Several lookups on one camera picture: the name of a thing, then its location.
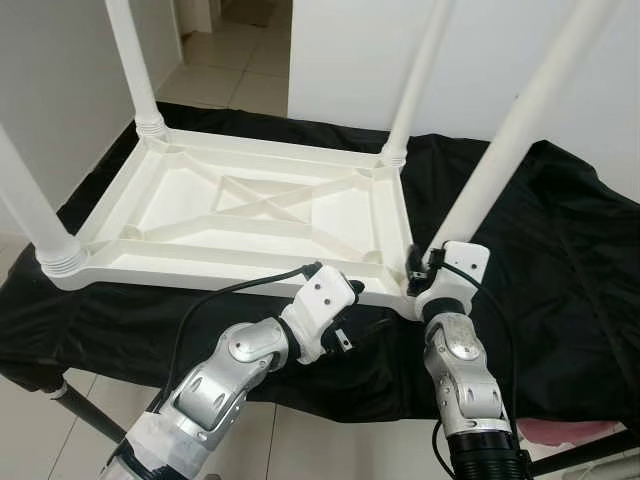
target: table leg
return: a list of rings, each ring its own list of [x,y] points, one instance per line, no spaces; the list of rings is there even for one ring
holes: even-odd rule
[[[65,380],[57,390],[45,392],[51,400],[58,402],[115,443],[124,439],[127,432]]]
[[[541,458],[531,464],[531,474],[537,477],[563,468],[575,467],[581,463],[631,450],[636,448],[638,444],[638,439],[634,437],[633,433],[630,430],[624,430],[571,450]]]

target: black tablecloth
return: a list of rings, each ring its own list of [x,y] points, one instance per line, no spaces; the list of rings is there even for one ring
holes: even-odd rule
[[[160,107],[169,126],[187,130],[362,152],[379,151],[386,138],[240,111]],[[130,126],[60,210],[70,231],[80,227],[135,142]],[[411,139],[402,183],[422,248],[486,147],[440,135]],[[638,428],[639,219],[640,206],[603,185],[589,165],[539,142],[482,224],[474,241],[491,250],[484,283],[517,332],[520,416],[621,420]],[[0,290],[0,372],[29,389],[56,383],[68,367],[160,386],[177,321],[202,294],[108,283],[59,291],[29,247]],[[186,332],[180,370],[210,354],[227,326],[258,321],[287,302],[246,294],[211,302]],[[489,368],[509,388],[506,334],[481,295],[472,317]],[[422,364],[423,326],[379,307],[357,306],[349,318],[354,350],[276,372],[252,398],[338,421],[435,417]]]

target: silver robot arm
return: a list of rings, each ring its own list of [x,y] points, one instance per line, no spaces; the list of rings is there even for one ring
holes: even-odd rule
[[[321,338],[357,300],[357,288],[323,266],[278,318],[229,327],[158,413],[145,412],[118,447],[101,480],[182,480],[200,472],[246,402],[247,393],[288,361],[309,364],[326,353]]]
[[[518,432],[512,431],[500,388],[468,316],[476,287],[464,275],[480,284],[489,250],[451,241],[432,253],[432,259],[426,272],[408,270],[416,316],[426,324],[424,365],[435,385],[455,478],[529,479],[528,454],[519,450]],[[442,265],[462,275],[439,268]]]

